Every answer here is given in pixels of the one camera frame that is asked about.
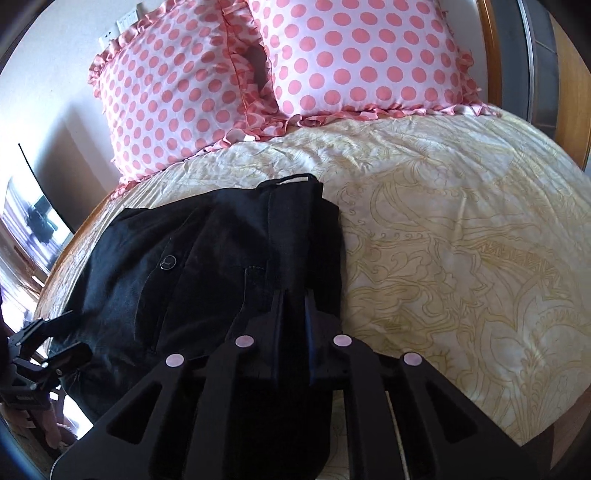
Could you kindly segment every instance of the mattress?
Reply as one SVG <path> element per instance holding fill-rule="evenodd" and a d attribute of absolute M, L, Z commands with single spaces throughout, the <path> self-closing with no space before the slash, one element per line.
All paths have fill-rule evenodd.
<path fill-rule="evenodd" d="M 174 165 L 97 207 L 37 315 L 61 313 L 123 208 L 311 172 L 341 211 L 344 331 L 386 355 L 419 352 L 522 445 L 591 383 L 591 180 L 540 131 L 498 112 L 341 120 Z M 335 402 L 322 478 L 348 471 Z"/>

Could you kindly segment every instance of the black jacket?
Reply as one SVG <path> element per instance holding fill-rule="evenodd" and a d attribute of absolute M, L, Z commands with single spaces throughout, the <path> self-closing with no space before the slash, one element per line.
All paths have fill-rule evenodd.
<path fill-rule="evenodd" d="M 338 208 L 322 199 L 312 175 L 288 179 L 124 210 L 106 229 L 66 307 L 80 314 L 79 325 L 51 346 L 52 352 L 77 341 L 91 347 L 90 364 L 63 382 L 91 421 L 171 353 L 208 356 L 239 336 L 250 318 L 270 310 L 276 290 L 300 299 L 310 288 L 319 310 L 339 315 Z M 293 318 L 302 319 L 300 304 L 292 307 Z M 307 362 L 304 324 L 290 325 L 283 335 L 294 339 L 288 356 L 295 369 Z M 331 399 L 325 393 L 241 399 L 241 408 L 258 412 L 248 420 L 256 430 L 251 461 L 262 451 L 276 460 L 251 465 L 259 478 L 298 478 L 294 461 L 326 461 Z M 296 430 L 299 439 L 291 438 Z"/>

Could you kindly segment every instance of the pillowcase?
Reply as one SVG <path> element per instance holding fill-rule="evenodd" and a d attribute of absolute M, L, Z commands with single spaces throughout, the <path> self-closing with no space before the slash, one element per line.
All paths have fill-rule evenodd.
<path fill-rule="evenodd" d="M 225 7 L 230 24 L 245 22 L 244 10 L 236 14 L 240 4 Z M 299 125 L 485 111 L 467 73 L 473 60 L 459 51 L 434 0 L 249 4 L 279 109 Z"/>
<path fill-rule="evenodd" d="M 89 83 L 122 174 L 115 196 L 174 163 L 283 134 L 229 41 L 239 43 L 217 0 L 167 0 L 95 58 Z"/>

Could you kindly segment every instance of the pillow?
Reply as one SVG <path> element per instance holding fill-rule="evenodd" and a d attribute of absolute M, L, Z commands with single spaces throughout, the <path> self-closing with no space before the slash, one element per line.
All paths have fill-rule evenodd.
<path fill-rule="evenodd" d="M 168 0 L 95 58 L 89 83 L 122 174 L 115 196 L 179 161 L 283 134 L 230 39 L 217 0 Z"/>
<path fill-rule="evenodd" d="M 249 3 L 280 111 L 299 125 L 485 111 L 467 74 L 473 60 L 459 51 L 434 0 Z M 245 21 L 241 4 L 225 7 L 230 23 Z"/>

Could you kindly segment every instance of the pink ruffled trim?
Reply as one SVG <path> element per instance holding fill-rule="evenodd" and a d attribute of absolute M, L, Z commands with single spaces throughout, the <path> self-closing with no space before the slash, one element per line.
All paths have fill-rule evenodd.
<path fill-rule="evenodd" d="M 88 83 L 95 87 L 95 97 L 100 96 L 99 77 L 103 70 L 107 67 L 109 62 L 113 61 L 119 55 L 126 45 L 129 45 L 137 36 L 141 35 L 146 28 L 155 24 L 163 16 L 169 13 L 178 5 L 186 3 L 188 0 L 165 0 L 156 10 L 144 15 L 139 21 L 131 25 L 119 37 L 114 38 L 109 42 L 109 46 L 98 54 L 92 64 L 88 74 Z"/>

